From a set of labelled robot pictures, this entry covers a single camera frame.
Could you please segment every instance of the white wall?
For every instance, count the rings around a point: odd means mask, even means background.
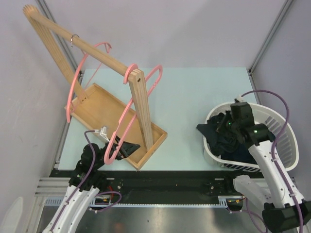
[[[257,89],[279,93],[287,101],[299,146],[293,175],[298,188],[311,199],[311,1],[297,0],[254,73]],[[285,114],[283,104],[261,95],[264,105]]]
[[[140,67],[249,67],[284,1],[46,0],[70,32]]]
[[[38,179],[49,174],[65,122],[66,85],[22,12],[34,0],[5,1],[0,9],[0,223],[19,196],[26,213]]]

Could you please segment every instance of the wooden rod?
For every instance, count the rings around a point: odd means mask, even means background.
[[[154,144],[154,141],[152,137],[147,89],[143,71],[135,69],[131,72],[128,81],[142,138],[147,150],[149,150]]]
[[[27,8],[33,8],[34,6],[27,5]],[[52,30],[54,33],[58,34],[59,36],[63,37],[67,41],[71,41],[71,37],[74,33],[70,33],[66,29],[62,28],[61,26],[57,25],[56,23],[52,22],[51,20],[47,19],[43,15],[41,15],[38,11],[32,10],[29,11],[29,16],[34,19],[35,21],[39,22],[43,26],[47,27],[48,29]],[[96,58],[109,68],[113,69],[117,73],[121,74],[122,76],[125,75],[127,70],[127,66],[119,62],[118,60],[114,59],[113,57],[109,56],[108,54],[102,52],[98,48],[92,46],[88,42],[82,40],[80,37],[74,36],[72,43],[77,46],[78,48],[82,49],[92,57]]]
[[[23,8],[23,12],[24,12],[25,16],[28,18],[28,20],[31,23],[31,25],[33,26],[33,28],[35,29],[35,31],[37,32],[37,34],[39,35],[39,37],[41,38],[41,40],[44,43],[47,50],[50,52],[52,58],[54,59],[55,63],[57,64],[58,68],[63,73],[63,75],[65,76],[68,83],[71,84],[73,81],[74,73],[73,73],[73,71],[72,71],[72,69],[68,63],[68,60],[66,59],[65,55],[63,54],[63,52],[59,48],[57,42],[55,41],[51,31],[30,17],[30,15],[33,13],[39,14],[38,9],[35,6],[26,5]],[[79,98],[82,98],[82,99],[86,98],[86,95],[85,95],[81,85],[78,82],[76,82],[76,84],[74,86],[74,93]]]

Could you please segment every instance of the table surface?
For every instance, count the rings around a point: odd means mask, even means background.
[[[142,69],[145,75],[150,68]],[[82,87],[95,69],[86,69]],[[149,89],[157,73],[147,83]],[[96,83],[121,101],[131,98],[129,85],[111,69],[99,69],[91,83]],[[212,108],[233,101],[238,95],[252,90],[247,71],[243,67],[231,68],[164,68],[163,76],[149,97],[151,121],[168,133],[167,139],[151,156],[141,170],[220,170],[204,159],[203,136],[196,125],[205,122]],[[245,97],[256,103],[254,95]],[[61,154],[59,170],[73,170],[80,159],[86,128],[72,118]],[[94,135],[93,143],[104,144]],[[125,160],[105,165],[100,170],[135,170]]]

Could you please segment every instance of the white laundry basket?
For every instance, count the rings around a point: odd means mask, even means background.
[[[210,119],[211,117],[216,116],[219,113],[225,113],[226,110],[230,110],[231,104],[232,103],[230,102],[222,103],[213,108],[208,114],[205,120],[205,124],[207,123],[207,120]],[[252,108],[255,122],[264,123],[269,128],[269,130],[276,136],[280,132],[283,124],[285,123],[284,117],[282,117],[276,111],[267,108],[263,105],[254,103],[249,104]],[[235,170],[241,169],[243,171],[249,172],[256,172],[260,170],[259,166],[255,164],[248,164],[220,159],[210,152],[209,145],[206,142],[205,137],[203,137],[203,143],[204,143],[204,157],[210,164],[217,164],[221,167],[232,168]],[[286,171],[290,171],[296,167],[299,160],[298,145],[295,134],[289,124],[287,124],[285,131],[282,133],[281,138],[277,142],[276,150],[279,154],[279,157],[283,165],[286,168]]]

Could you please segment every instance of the wooden rack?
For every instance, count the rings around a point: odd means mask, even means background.
[[[65,55],[60,50],[51,31],[67,41],[71,41],[73,33],[68,32],[66,29],[41,15],[38,9],[33,5],[24,6],[23,12],[47,50],[50,52],[64,77],[71,84],[74,71],[71,69]],[[113,57],[77,36],[74,37],[72,43],[117,73],[122,76],[125,75],[128,67]],[[132,116],[136,113],[138,117],[125,140],[140,144],[141,147],[126,160],[139,170],[166,139],[167,133],[150,120],[143,71],[139,69],[133,70],[129,75],[128,83],[130,85],[136,112],[132,109],[129,111],[119,132],[120,135],[123,134]],[[77,97],[73,100],[75,110],[71,115],[78,119],[78,121],[89,130],[100,129],[103,126],[107,126],[108,137],[110,137],[118,126],[118,120],[126,105],[96,84],[83,90],[81,85],[76,83],[74,86],[74,93]]]

